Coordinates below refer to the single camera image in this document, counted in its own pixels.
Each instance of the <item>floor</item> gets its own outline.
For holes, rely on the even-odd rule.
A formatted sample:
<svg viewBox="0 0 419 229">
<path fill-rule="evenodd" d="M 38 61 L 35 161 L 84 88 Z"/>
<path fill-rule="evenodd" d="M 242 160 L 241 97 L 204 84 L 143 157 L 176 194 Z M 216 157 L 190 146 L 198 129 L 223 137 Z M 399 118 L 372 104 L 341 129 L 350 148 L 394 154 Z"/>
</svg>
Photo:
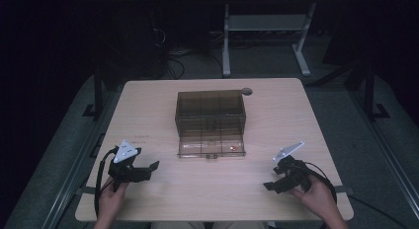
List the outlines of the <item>floor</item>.
<svg viewBox="0 0 419 229">
<path fill-rule="evenodd" d="M 267 38 L 238 41 L 230 51 L 231 77 L 281 78 L 295 77 L 303 84 L 329 74 L 338 66 L 322 63 L 330 41 L 328 36 L 311 35 L 303 53 L 312 74 L 303 77 L 291 44 L 298 34 L 269 35 Z M 221 78 L 221 48 L 217 45 L 210 53 L 186 52 L 187 47 L 174 51 L 173 58 L 185 67 L 180 79 Z M 169 61 L 175 75 L 182 73 L 182 66 Z M 171 79 L 166 73 L 162 79 Z M 360 102 L 363 90 L 348 91 L 344 87 L 347 75 L 340 76 L 318 88 L 306 88 L 310 103 L 317 117 L 326 143 L 330 149 L 342 182 L 354 193 L 352 196 L 384 211 L 377 212 L 355 199 L 351 199 L 355 216 L 348 223 L 350 228 L 419 228 L 415 215 L 393 171 L 393 163 L 386 157 L 389 151 L 396 157 L 413 188 L 419 189 L 419 129 L 398 104 L 391 89 L 376 77 L 376 104 L 383 104 L 390 118 L 371 122 L 366 118 Z M 6 228 L 93 228 L 92 222 L 80 222 L 74 217 L 82 188 L 95 161 L 98 139 L 106 134 L 113 110 L 123 89 L 104 89 L 104 111 L 94 120 L 82 116 L 86 107 L 94 103 L 93 77 L 86 80 L 73 104 L 50 142 L 42 161 L 28 183 Z M 390 218 L 401 222 L 405 227 Z M 144 228 L 147 223 L 117 222 L 114 228 Z M 320 222 L 281 222 L 278 228 L 318 228 Z"/>
</svg>

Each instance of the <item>brown transparent container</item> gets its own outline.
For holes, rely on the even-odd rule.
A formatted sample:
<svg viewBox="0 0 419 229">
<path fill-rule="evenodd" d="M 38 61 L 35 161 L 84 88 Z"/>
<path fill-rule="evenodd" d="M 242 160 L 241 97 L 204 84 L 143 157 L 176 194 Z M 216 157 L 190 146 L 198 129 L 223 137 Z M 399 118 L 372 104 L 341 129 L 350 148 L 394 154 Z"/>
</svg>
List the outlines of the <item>brown transparent container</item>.
<svg viewBox="0 0 419 229">
<path fill-rule="evenodd" d="M 244 156 L 246 122 L 241 90 L 178 93 L 179 157 Z"/>
</svg>

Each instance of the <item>person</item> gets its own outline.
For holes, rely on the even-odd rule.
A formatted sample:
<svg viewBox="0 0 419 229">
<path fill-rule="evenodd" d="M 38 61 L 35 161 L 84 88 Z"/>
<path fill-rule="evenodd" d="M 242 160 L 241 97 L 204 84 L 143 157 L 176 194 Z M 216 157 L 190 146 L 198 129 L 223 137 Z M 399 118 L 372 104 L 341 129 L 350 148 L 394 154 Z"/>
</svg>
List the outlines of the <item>person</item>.
<svg viewBox="0 0 419 229">
<path fill-rule="evenodd" d="M 343 219 L 342 214 L 335 204 L 330 189 L 314 176 L 308 176 L 308 178 L 311 181 L 310 190 L 303 192 L 298 189 L 292 189 L 289 193 L 305 205 L 312 213 L 320 217 L 328 228 L 348 229 L 348 224 Z M 111 180 L 112 178 L 108 178 L 105 186 Z M 122 183 L 118 190 L 114 192 L 113 184 L 109 184 L 103 189 L 101 197 L 99 198 L 99 215 L 94 227 L 95 229 L 111 228 L 123 206 L 127 187 L 128 183 Z M 192 225 L 193 228 L 204 228 L 202 224 L 197 224 L 196 227 L 194 227 L 195 224 L 190 225 Z M 227 222 L 226 225 L 231 226 L 232 222 Z M 158 225 L 153 225 L 152 228 L 158 228 Z"/>
</svg>

